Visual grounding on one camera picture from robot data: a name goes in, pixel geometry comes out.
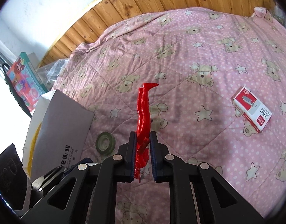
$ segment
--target pink comforter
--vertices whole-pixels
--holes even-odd
[[[252,17],[188,8],[137,16],[108,28],[72,54],[54,88],[94,111],[82,157],[101,162],[97,136],[119,145],[136,130],[143,82],[152,130],[171,154],[210,163],[266,215],[286,188],[286,30],[265,8]],[[257,134],[232,105],[247,86],[272,111]],[[169,223],[169,184],[144,179],[119,184],[116,222]]]

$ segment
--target brass trim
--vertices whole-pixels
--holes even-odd
[[[86,6],[77,16],[75,19],[71,20],[67,26],[64,26],[65,29],[61,31],[61,33],[57,36],[55,41],[52,43],[52,45],[49,47],[43,58],[41,59],[39,65],[37,68],[41,67],[44,58],[51,52],[51,49],[56,45],[56,43],[60,40],[60,38],[66,33],[69,28],[75,24],[76,21],[78,21],[86,12],[88,12],[91,8],[95,7],[97,4],[99,4],[102,0],[94,0],[91,3],[89,3],[88,6]]]

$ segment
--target red and white box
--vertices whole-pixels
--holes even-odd
[[[250,122],[257,133],[262,132],[272,112],[248,88],[243,87],[233,98],[233,105]]]

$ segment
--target colorful box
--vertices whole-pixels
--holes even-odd
[[[242,87],[233,98],[233,105],[257,133],[262,132],[272,116],[272,112],[246,87]]]
[[[19,55],[7,75],[30,111],[35,109],[39,97],[48,92],[25,52]]]

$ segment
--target red action figure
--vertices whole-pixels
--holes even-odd
[[[141,182],[140,169],[145,167],[149,160],[148,149],[146,147],[150,143],[150,113],[148,92],[153,87],[157,87],[157,83],[143,83],[143,88],[139,88],[137,111],[139,114],[137,123],[137,147],[135,162],[135,178]]]

